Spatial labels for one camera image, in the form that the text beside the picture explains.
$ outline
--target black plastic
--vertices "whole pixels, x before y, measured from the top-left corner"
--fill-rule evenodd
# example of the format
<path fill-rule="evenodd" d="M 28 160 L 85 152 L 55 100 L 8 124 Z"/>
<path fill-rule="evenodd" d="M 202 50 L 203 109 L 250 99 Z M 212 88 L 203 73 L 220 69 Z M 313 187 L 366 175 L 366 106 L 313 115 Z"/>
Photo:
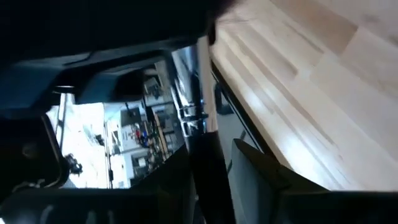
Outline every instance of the black plastic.
<path fill-rule="evenodd" d="M 219 1 L 72 0 L 2 4 L 2 62 L 75 55 L 128 45 L 145 51 L 196 41 Z"/>
<path fill-rule="evenodd" d="M 186 142 L 199 204 L 206 222 L 236 223 L 218 132 L 188 137 Z"/>
<path fill-rule="evenodd" d="M 10 196 L 0 212 L 7 224 L 23 219 L 31 224 L 190 224 L 194 206 L 188 152 L 182 147 L 131 189 L 27 190 Z"/>
<path fill-rule="evenodd" d="M 0 73 L 0 93 L 10 96 L 0 99 L 0 110 L 49 108 L 53 91 L 61 90 L 56 86 L 71 86 L 67 91 L 75 94 L 76 103 L 136 100 L 144 79 L 134 71 L 161 60 L 160 55 L 127 47 L 16 63 Z"/>
<path fill-rule="evenodd" d="M 68 166 L 58 147 L 47 116 L 1 120 L 0 201 L 12 191 L 29 188 L 24 182 L 41 187 L 60 187 L 68 179 Z"/>
<path fill-rule="evenodd" d="M 396 219 L 395 192 L 330 192 L 240 139 L 234 139 L 232 150 L 238 203 L 247 223 L 389 223 Z"/>

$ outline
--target metal rod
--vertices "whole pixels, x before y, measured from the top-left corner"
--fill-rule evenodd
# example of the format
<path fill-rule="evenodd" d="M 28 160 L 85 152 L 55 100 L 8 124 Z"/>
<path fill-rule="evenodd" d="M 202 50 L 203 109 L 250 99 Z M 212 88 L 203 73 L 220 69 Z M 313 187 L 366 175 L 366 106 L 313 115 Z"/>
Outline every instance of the metal rod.
<path fill-rule="evenodd" d="M 105 131 L 105 133 L 104 133 L 105 154 L 104 155 L 105 155 L 105 163 L 106 163 L 106 167 L 107 167 L 107 170 L 106 170 L 107 177 L 106 177 L 106 179 L 108 181 L 107 188 L 113 189 L 113 180 L 111 179 L 111 176 L 110 176 L 110 173 L 112 171 L 112 165 L 111 165 L 111 152 L 109 150 L 109 143 L 110 142 L 108 142 L 109 135 L 108 135 L 108 124 L 107 124 L 107 122 L 104 122 L 104 131 Z"/>
<path fill-rule="evenodd" d="M 184 137 L 218 130 L 207 39 L 172 53 L 177 72 L 170 84 Z"/>
<path fill-rule="evenodd" d="M 65 123 L 67 121 L 67 102 L 68 101 L 68 94 L 62 93 L 61 100 L 60 100 L 60 109 L 58 111 L 57 117 L 57 127 L 55 128 L 55 135 L 57 137 L 57 141 L 59 143 L 60 150 L 63 150 L 63 139 L 65 137 Z"/>

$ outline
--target wood grain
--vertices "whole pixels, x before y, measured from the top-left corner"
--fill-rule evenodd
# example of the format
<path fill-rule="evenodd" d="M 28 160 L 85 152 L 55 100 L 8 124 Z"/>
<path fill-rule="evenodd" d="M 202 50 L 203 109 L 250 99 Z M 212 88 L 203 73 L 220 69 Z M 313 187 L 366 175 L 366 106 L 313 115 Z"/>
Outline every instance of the wood grain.
<path fill-rule="evenodd" d="M 395 0 L 317 0 L 329 10 L 357 26 L 398 45 L 398 1 Z"/>
<path fill-rule="evenodd" d="M 246 0 L 211 56 L 283 165 L 332 190 L 398 190 L 398 46 L 345 4 L 359 1 Z"/>

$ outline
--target white wall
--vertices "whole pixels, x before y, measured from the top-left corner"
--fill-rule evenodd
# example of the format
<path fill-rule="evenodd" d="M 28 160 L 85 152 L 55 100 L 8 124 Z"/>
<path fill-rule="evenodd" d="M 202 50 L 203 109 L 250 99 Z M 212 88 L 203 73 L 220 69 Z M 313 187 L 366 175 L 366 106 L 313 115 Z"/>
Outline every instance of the white wall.
<path fill-rule="evenodd" d="M 126 165 L 124 163 L 124 157 L 122 155 L 116 155 L 111 157 L 111 168 L 113 170 L 113 187 L 117 188 L 119 182 L 124 182 L 126 187 Z"/>
<path fill-rule="evenodd" d="M 122 144 L 122 152 L 140 147 L 140 145 L 134 139 L 135 133 L 132 131 L 131 126 L 122 127 L 120 130 L 119 139 L 121 140 Z"/>
<path fill-rule="evenodd" d="M 124 164 L 124 173 L 125 173 L 125 186 L 130 187 L 130 179 L 134 178 L 134 171 L 132 169 L 132 161 L 131 156 L 138 155 L 138 154 L 147 154 L 148 149 L 137 149 L 132 152 L 128 152 L 122 154 L 123 157 L 123 164 Z"/>
<path fill-rule="evenodd" d="M 81 122 L 91 128 L 93 134 L 103 134 L 104 104 L 74 105 L 73 110 L 80 117 Z"/>

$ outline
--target wooden countertop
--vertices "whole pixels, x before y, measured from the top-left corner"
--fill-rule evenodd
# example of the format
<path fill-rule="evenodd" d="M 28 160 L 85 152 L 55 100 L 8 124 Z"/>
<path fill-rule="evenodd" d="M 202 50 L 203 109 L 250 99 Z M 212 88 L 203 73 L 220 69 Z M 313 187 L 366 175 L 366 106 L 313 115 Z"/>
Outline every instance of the wooden countertop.
<path fill-rule="evenodd" d="M 331 190 L 398 190 L 398 2 L 245 0 L 212 59 L 283 165 Z"/>

